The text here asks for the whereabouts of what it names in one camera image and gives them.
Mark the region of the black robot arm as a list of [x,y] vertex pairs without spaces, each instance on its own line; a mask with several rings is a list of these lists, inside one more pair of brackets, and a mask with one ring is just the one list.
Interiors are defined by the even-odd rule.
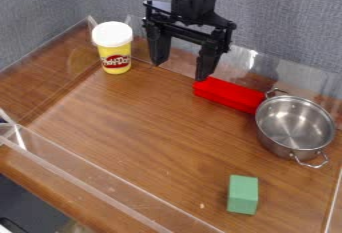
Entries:
[[168,60],[171,38],[201,46],[195,80],[203,81],[214,73],[223,53],[230,50],[237,24],[215,13],[217,0],[146,0],[146,29],[150,57],[159,66]]

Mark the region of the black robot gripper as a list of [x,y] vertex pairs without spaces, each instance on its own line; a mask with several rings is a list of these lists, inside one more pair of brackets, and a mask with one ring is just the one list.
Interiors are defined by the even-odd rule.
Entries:
[[[210,26],[219,32],[218,40],[222,41],[221,51],[230,50],[231,35],[237,24],[223,19],[215,12],[206,13],[198,19],[185,18],[171,12],[171,4],[162,1],[146,0],[146,18],[143,27],[147,32],[150,57],[152,64],[159,66],[168,60],[171,49],[171,37],[189,42],[202,44],[207,34],[190,29],[190,26]],[[214,73],[222,53],[217,48],[203,46],[197,58],[195,80],[205,81]]]

